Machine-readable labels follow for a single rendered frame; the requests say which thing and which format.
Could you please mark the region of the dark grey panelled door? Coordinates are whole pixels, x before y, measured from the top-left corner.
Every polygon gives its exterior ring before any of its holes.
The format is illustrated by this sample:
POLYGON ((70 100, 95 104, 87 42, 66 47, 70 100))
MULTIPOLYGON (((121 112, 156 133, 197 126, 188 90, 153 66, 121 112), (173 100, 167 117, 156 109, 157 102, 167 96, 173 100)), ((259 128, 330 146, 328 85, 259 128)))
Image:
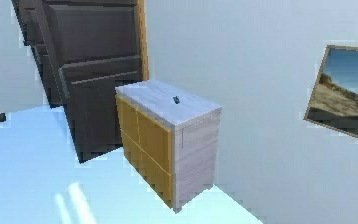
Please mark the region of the dark grey panelled door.
POLYGON ((79 162, 123 146, 116 88, 149 78, 145 0, 11 0, 79 162))

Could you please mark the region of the framed beach landscape picture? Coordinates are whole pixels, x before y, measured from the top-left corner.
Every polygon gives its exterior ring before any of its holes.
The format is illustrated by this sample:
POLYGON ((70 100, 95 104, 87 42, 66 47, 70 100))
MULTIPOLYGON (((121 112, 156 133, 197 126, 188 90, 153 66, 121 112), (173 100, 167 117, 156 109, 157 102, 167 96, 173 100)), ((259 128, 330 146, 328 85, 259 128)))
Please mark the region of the framed beach landscape picture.
POLYGON ((358 47, 326 47, 304 120, 358 139, 358 47))

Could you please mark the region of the white chest with yellow drawers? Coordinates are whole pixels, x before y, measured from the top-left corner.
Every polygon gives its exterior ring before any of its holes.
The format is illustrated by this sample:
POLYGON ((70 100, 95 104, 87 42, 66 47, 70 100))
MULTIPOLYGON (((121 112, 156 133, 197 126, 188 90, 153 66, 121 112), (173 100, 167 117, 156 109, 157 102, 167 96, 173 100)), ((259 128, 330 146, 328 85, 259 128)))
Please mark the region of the white chest with yellow drawers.
POLYGON ((169 208, 213 186, 221 105, 158 80, 118 87, 116 104, 126 159, 169 208))

